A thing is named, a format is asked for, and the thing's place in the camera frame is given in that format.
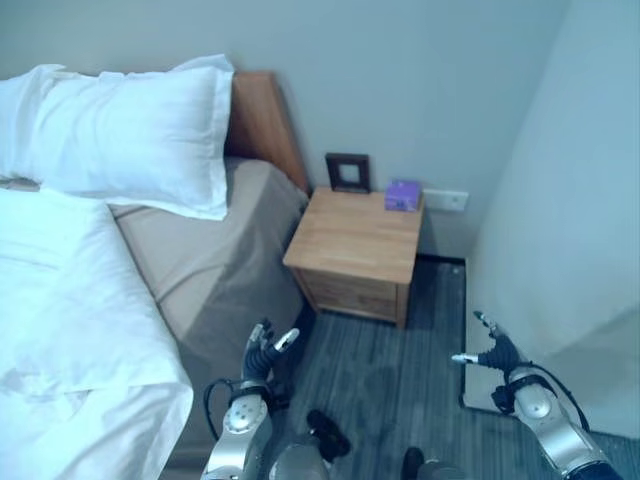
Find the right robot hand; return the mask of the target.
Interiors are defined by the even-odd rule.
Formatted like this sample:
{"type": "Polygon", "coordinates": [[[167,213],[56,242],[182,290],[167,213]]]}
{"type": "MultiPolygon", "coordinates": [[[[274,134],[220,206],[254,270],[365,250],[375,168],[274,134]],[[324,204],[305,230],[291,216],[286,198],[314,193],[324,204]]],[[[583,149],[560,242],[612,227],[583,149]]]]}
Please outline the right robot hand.
{"type": "Polygon", "coordinates": [[[520,363],[520,353],[506,332],[486,314],[475,310],[473,315],[488,329],[488,335],[494,340],[494,346],[485,352],[477,354],[458,353],[451,356],[451,360],[458,364],[474,364],[509,374],[520,363]]]}

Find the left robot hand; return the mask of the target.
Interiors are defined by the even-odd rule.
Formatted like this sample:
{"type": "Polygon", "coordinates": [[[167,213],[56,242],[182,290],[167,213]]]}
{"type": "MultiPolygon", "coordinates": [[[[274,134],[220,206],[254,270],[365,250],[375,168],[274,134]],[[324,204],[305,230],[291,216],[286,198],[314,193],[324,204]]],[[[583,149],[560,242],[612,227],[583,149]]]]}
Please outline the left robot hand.
{"type": "Polygon", "coordinates": [[[273,340],[271,322],[264,318],[251,331],[245,345],[242,359],[242,382],[265,383],[270,372],[299,338],[300,330],[291,328],[281,337],[273,340]]]}

